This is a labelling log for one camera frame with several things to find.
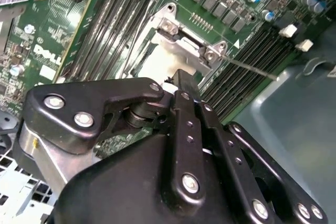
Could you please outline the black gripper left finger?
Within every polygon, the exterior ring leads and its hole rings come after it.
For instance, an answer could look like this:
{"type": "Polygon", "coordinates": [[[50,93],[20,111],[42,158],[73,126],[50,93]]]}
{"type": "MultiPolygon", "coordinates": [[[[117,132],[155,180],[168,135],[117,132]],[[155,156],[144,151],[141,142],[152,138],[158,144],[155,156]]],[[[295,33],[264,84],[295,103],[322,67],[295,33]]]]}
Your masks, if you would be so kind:
{"type": "Polygon", "coordinates": [[[81,171],[146,137],[169,135],[163,198],[170,208],[196,208],[192,80],[179,69],[169,81],[173,92],[149,78],[36,86],[26,95],[17,143],[59,198],[81,171]]]}

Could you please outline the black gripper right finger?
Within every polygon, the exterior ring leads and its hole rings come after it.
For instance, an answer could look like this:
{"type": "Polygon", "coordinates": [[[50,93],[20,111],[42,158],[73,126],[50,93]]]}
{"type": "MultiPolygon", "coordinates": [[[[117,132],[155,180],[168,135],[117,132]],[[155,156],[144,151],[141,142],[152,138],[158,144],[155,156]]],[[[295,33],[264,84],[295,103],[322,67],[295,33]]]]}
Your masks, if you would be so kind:
{"type": "Polygon", "coordinates": [[[320,205],[240,125],[222,125],[191,82],[192,223],[327,223],[320,205]]]}

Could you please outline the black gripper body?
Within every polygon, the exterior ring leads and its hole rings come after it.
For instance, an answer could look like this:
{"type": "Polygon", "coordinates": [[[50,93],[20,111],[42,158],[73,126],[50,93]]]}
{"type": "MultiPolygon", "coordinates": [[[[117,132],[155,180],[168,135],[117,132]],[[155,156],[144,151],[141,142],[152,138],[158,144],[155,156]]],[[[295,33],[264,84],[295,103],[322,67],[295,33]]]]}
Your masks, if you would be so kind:
{"type": "Polygon", "coordinates": [[[169,135],[140,140],[81,171],[62,190],[50,223],[234,223],[215,157],[203,152],[206,199],[181,216],[163,198],[171,164],[169,135]]]}

